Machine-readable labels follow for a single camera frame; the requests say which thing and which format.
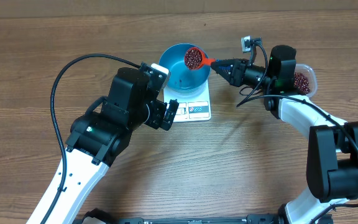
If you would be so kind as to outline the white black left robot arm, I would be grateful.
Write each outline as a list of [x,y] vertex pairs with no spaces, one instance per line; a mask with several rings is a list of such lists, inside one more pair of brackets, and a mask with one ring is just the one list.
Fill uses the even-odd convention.
[[65,158],[29,223],[72,223],[94,186],[128,147],[135,129],[142,124],[171,128],[178,102],[157,99],[169,78],[170,71],[155,63],[117,71],[109,95],[97,99],[73,122]]

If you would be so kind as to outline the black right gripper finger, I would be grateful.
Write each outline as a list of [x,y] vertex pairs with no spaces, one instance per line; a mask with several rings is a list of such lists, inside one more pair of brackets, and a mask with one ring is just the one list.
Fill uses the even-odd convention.
[[233,67],[217,67],[214,71],[222,76],[229,84],[235,84],[234,75],[232,73]]
[[232,69],[235,67],[240,60],[238,58],[225,59],[225,60],[216,60],[211,63],[212,69]]

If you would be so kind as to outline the orange measuring scoop blue handle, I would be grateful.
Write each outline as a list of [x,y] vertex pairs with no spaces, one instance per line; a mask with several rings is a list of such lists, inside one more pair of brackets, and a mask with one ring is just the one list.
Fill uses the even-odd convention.
[[188,49],[184,56],[184,63],[190,70],[198,70],[203,66],[210,66],[216,59],[208,58],[198,47]]

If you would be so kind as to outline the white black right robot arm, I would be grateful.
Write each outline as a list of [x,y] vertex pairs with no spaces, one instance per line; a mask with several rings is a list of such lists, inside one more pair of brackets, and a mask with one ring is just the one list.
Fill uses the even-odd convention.
[[347,122],[316,106],[295,77],[296,50],[275,46],[254,65],[261,45],[246,42],[250,59],[212,60],[211,68],[232,86],[262,90],[265,109],[308,138],[307,187],[275,215],[248,215],[247,223],[332,223],[331,210],[358,207],[358,121]]

